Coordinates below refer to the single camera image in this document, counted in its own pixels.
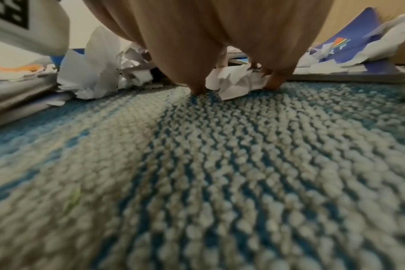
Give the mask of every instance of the textured rug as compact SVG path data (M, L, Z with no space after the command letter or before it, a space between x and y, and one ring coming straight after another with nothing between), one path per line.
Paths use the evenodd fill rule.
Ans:
M405 102L287 83L72 101L0 129L0 270L405 270Z

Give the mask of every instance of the carpet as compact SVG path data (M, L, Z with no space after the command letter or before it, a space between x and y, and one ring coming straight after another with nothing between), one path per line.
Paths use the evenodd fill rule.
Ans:
M74 100L0 129L0 270L405 270L405 101L286 83Z

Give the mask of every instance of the colorful logo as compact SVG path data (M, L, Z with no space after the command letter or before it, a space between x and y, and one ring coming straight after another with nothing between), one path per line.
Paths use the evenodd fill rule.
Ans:
M336 49L338 47L343 48L342 46L347 44L350 41L351 41L350 39L338 37L338 38L336 38L335 42L333 42L332 49Z

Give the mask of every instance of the carpet fiber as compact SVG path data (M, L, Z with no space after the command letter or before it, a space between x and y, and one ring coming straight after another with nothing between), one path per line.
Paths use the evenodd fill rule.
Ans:
M176 87L0 129L0 270L405 270L405 102Z

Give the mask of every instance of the cardboard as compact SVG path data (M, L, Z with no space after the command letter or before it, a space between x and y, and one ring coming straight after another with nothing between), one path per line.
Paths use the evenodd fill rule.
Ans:
M315 43L327 41L367 7L373 7L379 20L385 22L405 13L405 0L335 0ZM392 60L395 64L405 64L405 43Z

